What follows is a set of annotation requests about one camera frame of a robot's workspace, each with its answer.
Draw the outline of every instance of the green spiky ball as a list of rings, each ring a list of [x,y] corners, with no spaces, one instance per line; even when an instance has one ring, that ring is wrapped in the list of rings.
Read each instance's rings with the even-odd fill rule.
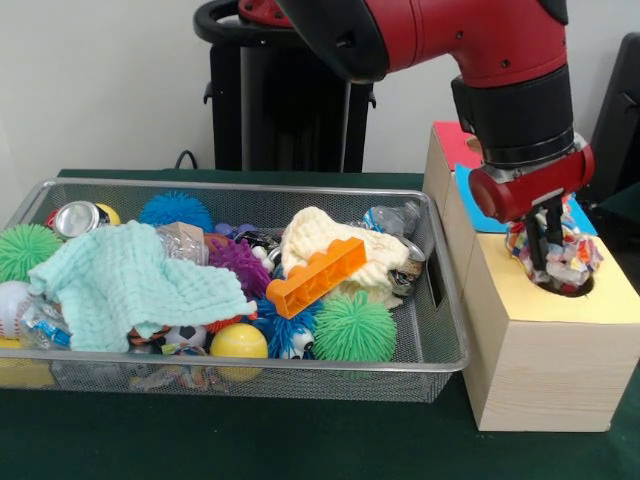
[[[369,303],[366,292],[353,300],[334,297],[316,314],[313,353],[318,360],[388,362],[396,349],[396,322],[381,303]]]
[[[0,233],[0,283],[28,282],[27,274],[62,246],[55,233],[41,225],[17,225]]]

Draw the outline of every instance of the crushed plastic bottle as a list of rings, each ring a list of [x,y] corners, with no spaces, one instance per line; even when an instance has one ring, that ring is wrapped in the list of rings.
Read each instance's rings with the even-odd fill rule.
[[[405,238],[411,236],[419,219],[420,208],[414,202],[400,208],[371,207],[363,217],[369,230]]]
[[[42,297],[26,300],[21,306],[20,344],[25,348],[69,350],[71,334],[64,318]]]

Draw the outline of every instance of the mint green cloth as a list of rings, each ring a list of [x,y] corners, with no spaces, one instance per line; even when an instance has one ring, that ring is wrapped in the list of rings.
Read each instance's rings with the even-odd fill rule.
[[[167,258],[155,229],[135,221],[67,242],[29,275],[32,293],[62,304],[73,350],[126,352],[132,328],[148,338],[255,311],[234,273]]]

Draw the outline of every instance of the soccer ball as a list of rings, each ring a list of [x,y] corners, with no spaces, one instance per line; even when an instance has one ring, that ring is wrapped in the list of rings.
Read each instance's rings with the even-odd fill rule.
[[[203,347],[207,341],[207,329],[202,325],[197,327],[173,327],[160,340],[163,345]]]

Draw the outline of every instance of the cream knitted cloth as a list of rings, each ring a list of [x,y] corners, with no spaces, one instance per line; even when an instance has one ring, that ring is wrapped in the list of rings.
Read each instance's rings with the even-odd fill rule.
[[[317,207],[300,210],[282,236],[282,265],[285,275],[293,267],[306,266],[316,252],[326,252],[332,241],[356,237],[364,241],[367,263],[335,288],[331,295],[346,294],[353,298],[365,290],[373,302],[387,308],[402,304],[394,297],[387,273],[399,268],[409,258],[409,249],[391,235],[334,222]]]

